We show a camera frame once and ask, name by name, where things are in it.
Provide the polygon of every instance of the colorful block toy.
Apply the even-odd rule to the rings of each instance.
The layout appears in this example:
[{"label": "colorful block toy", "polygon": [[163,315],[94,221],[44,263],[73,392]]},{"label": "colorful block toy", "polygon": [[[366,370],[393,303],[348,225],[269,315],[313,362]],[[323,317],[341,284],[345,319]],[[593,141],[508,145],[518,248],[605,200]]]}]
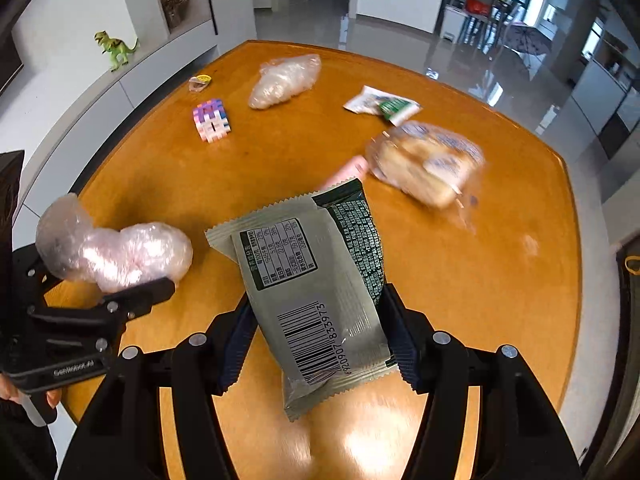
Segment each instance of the colorful block toy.
[{"label": "colorful block toy", "polygon": [[220,99],[211,99],[193,109],[193,122],[202,140],[213,142],[231,131]]}]

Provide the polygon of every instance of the bread package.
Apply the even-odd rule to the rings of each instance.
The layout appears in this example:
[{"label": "bread package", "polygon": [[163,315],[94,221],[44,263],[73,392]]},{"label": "bread package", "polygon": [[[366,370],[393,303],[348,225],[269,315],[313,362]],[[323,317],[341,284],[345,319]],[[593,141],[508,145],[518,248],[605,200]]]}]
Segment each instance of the bread package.
[{"label": "bread package", "polygon": [[373,139],[367,160],[380,180],[438,209],[459,198],[484,164],[482,151],[469,140],[416,121]]}]

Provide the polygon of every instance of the barcode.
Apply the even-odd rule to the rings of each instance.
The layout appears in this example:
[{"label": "barcode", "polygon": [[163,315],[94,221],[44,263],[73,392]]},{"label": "barcode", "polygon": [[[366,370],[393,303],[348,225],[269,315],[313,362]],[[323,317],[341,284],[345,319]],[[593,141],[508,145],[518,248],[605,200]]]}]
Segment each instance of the barcode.
[{"label": "barcode", "polygon": [[278,316],[289,349],[307,384],[325,381],[341,370],[318,307],[315,301]]}]

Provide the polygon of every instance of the nutrition facts label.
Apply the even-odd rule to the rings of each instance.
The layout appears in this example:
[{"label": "nutrition facts label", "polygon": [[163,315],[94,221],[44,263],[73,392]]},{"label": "nutrition facts label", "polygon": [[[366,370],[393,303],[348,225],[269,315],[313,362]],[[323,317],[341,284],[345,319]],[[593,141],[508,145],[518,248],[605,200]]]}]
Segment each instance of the nutrition facts label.
[{"label": "nutrition facts label", "polygon": [[263,290],[318,268],[296,218],[240,233],[255,286]]}]

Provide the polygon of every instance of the human hand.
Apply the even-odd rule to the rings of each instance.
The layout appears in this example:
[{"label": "human hand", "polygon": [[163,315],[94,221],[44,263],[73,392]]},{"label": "human hand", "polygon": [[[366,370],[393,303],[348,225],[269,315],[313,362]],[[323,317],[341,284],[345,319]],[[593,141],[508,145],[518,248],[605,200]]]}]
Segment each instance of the human hand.
[{"label": "human hand", "polygon": [[[55,408],[62,398],[62,390],[51,390],[47,392],[47,402],[49,406]],[[9,379],[0,374],[0,399],[11,400],[16,404],[20,404],[20,392]]]}]

